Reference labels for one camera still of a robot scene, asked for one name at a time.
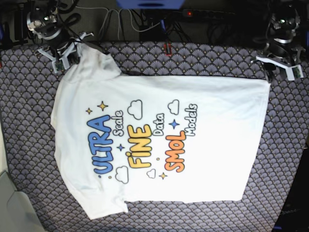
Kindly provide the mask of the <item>black power strip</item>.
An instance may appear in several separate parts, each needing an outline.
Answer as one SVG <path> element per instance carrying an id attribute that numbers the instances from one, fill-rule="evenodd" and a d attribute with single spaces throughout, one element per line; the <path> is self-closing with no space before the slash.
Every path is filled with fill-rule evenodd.
<path id="1" fill-rule="evenodd" d="M 231 12 L 183 9 L 183 17 L 191 21 L 211 21 L 211 20 L 229 20 L 235 18 L 236 14 Z"/>

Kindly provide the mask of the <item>patterned fan-motif tablecloth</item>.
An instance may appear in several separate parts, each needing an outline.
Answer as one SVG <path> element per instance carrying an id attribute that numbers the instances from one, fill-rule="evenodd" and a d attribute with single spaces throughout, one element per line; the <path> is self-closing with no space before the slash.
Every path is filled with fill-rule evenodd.
<path id="1" fill-rule="evenodd" d="M 37 46 L 1 51 L 0 118 L 8 172 L 49 232 L 269 232 L 291 218 L 287 197 L 309 134 L 309 64 L 304 78 L 276 78 L 248 184 L 238 202 L 137 202 L 90 220 L 68 192 L 54 158 L 50 114 L 60 75 Z"/>

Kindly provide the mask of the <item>red table clamp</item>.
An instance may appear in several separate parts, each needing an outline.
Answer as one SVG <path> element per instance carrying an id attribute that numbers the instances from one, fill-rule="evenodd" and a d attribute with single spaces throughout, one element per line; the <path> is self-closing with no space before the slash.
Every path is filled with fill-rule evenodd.
<path id="1" fill-rule="evenodd" d="M 170 57 L 172 55 L 171 43 L 164 43 L 164 53 L 168 57 Z"/>

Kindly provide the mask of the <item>white printed T-shirt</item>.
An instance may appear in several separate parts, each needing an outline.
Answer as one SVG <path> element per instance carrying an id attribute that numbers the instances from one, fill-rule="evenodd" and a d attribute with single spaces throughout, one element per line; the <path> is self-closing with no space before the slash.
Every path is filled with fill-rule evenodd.
<path id="1" fill-rule="evenodd" d="M 239 201 L 260 144 L 270 84 L 261 79 L 133 76 L 77 47 L 51 113 L 55 159 L 90 219 L 127 203 Z"/>

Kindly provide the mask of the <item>blue box overhead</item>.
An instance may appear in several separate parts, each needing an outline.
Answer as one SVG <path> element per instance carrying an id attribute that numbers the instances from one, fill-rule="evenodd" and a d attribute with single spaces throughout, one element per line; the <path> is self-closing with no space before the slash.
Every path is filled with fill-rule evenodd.
<path id="1" fill-rule="evenodd" d="M 180 9 L 185 0 L 117 0 L 123 9 Z"/>

